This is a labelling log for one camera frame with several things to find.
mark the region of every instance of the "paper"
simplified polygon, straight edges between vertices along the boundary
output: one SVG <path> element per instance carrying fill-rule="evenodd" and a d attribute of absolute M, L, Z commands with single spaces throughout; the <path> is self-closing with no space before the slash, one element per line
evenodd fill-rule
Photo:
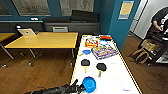
<path fill-rule="evenodd" d="M 123 1 L 118 19 L 128 19 L 134 1 Z"/>

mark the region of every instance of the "black paddle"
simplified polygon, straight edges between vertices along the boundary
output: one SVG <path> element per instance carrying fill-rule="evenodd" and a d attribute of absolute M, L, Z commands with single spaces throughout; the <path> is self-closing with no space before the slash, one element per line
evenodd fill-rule
<path fill-rule="evenodd" d="M 86 73 L 86 68 L 90 65 L 90 61 L 87 59 L 83 59 L 81 61 L 81 65 L 85 68 L 85 73 Z"/>
<path fill-rule="evenodd" d="M 101 72 L 104 72 L 104 71 L 106 71 L 106 69 L 107 69 L 107 67 L 106 67 L 106 65 L 105 65 L 104 63 L 98 63 L 98 64 L 96 65 L 96 68 L 99 70 L 99 75 L 98 75 L 98 77 L 101 77 Z"/>

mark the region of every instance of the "box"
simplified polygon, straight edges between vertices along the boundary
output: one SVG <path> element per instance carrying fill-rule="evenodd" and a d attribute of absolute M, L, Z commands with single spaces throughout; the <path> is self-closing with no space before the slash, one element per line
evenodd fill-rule
<path fill-rule="evenodd" d="M 141 46 L 148 51 L 155 51 L 157 48 L 161 47 L 161 44 L 152 39 L 145 39 Z"/>
<path fill-rule="evenodd" d="M 89 47 L 89 48 L 98 47 L 98 40 L 86 39 L 85 47 Z"/>
<path fill-rule="evenodd" d="M 118 51 L 110 45 L 94 47 L 91 51 L 97 60 L 105 59 L 118 54 Z"/>

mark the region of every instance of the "ping pong paddle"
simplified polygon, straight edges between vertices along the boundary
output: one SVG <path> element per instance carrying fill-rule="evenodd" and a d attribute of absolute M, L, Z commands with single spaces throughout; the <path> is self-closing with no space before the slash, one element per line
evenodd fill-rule
<path fill-rule="evenodd" d="M 101 77 L 101 73 L 104 72 L 104 71 L 106 71 L 106 69 L 107 69 L 107 67 L 106 67 L 106 65 L 104 63 L 98 63 L 96 65 L 96 68 L 99 70 L 98 77 Z"/>
<path fill-rule="evenodd" d="M 82 54 L 80 54 L 80 55 L 78 55 L 78 56 L 81 56 L 81 55 L 88 55 L 88 54 L 90 54 L 90 53 L 91 53 L 90 50 L 83 50 L 83 51 L 82 51 Z"/>
<path fill-rule="evenodd" d="M 90 61 L 87 59 L 83 59 L 81 61 L 81 65 L 85 68 L 85 73 L 86 73 L 86 68 L 90 65 Z"/>

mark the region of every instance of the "person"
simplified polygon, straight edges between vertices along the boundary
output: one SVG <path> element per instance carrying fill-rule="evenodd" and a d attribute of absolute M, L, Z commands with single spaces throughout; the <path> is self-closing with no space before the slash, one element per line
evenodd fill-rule
<path fill-rule="evenodd" d="M 149 32 L 161 34 L 168 28 L 168 7 L 160 9 L 151 19 L 151 26 L 147 31 L 145 38 L 138 45 L 138 49 L 142 48 L 141 44 L 145 39 L 152 39 Z"/>

